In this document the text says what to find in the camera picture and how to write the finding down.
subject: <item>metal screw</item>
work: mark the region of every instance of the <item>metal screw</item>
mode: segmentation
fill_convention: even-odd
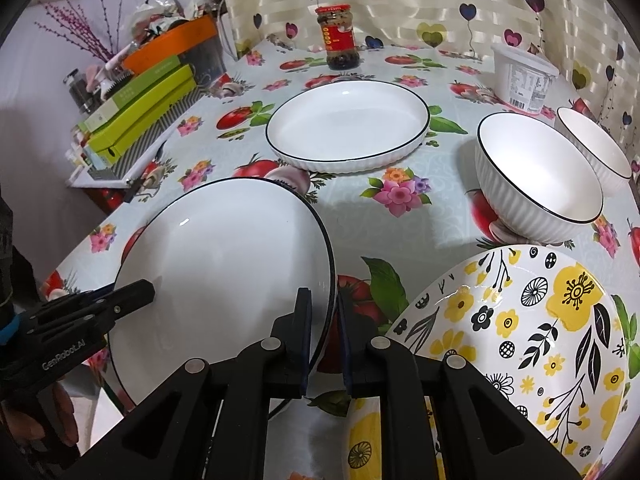
[[[277,337],[266,337],[260,343],[265,350],[277,350],[280,348],[280,340]]]
[[[184,369],[190,374],[197,374],[204,370],[204,361],[202,359],[189,359],[184,364]]]
[[[385,350],[391,346],[391,341],[384,336],[378,335],[371,340],[371,346],[378,350]]]
[[[456,370],[464,368],[466,365],[466,359],[462,355],[453,354],[447,357],[447,365]]]

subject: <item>striped curtain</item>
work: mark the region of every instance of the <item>striped curtain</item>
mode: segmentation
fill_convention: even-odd
[[[270,34],[319,48],[314,9],[336,3],[351,4],[363,44],[370,36],[479,56],[490,56],[492,43],[538,48],[629,157],[640,154],[633,120],[640,54],[606,0],[226,0],[236,49],[245,52]]]

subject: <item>floral tablecloth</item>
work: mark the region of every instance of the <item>floral tablecloth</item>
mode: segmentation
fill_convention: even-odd
[[[356,309],[375,319],[383,333],[447,269],[487,248],[526,241],[500,223],[478,189],[478,123],[506,109],[490,88],[493,72],[491,58],[432,48],[388,46],[362,52],[360,67],[342,75],[395,82],[420,94],[432,114],[425,142],[391,168],[341,176],[306,174],[278,160],[265,140],[264,125],[284,101],[340,74],[327,68],[322,53],[263,41],[172,126],[175,131],[160,159],[146,170],[145,186],[60,264],[46,293],[113,282],[142,228],[193,187],[229,176],[266,176],[293,186],[314,205],[331,238],[340,284],[350,287]],[[540,118],[549,124],[559,106],[587,112],[564,80],[552,86],[545,104]],[[623,413],[602,454],[606,464],[640,414],[640,384],[634,385],[640,370],[640,347],[634,341],[640,311],[640,216],[630,190],[606,199],[603,215],[558,250],[584,264],[620,298],[618,310],[625,312],[612,338],[625,347],[621,364],[626,369],[624,359],[629,359],[630,386],[621,384],[618,391],[625,396]],[[339,370],[336,343],[334,332],[310,380],[309,398],[292,402],[270,422],[267,480],[341,478],[349,399],[341,392],[341,375],[331,373]],[[107,351],[94,356],[92,365],[130,406]],[[598,414],[594,417],[592,424],[606,424],[596,421]]]

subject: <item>red jar lid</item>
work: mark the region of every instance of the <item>red jar lid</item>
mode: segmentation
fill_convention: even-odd
[[[335,12],[336,10],[348,10],[351,9],[349,4],[341,4],[341,5],[332,5],[327,7],[318,7],[316,9],[316,13],[320,14],[321,12]]]

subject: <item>yellow patterned dish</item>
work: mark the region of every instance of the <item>yellow patterned dish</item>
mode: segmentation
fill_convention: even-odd
[[[625,350],[613,300],[566,254],[529,245],[478,254],[428,286],[386,335],[423,357],[464,356],[580,473],[598,459],[628,376]],[[429,403],[427,413],[437,443]],[[348,428],[345,479],[380,479],[379,400],[355,399]]]

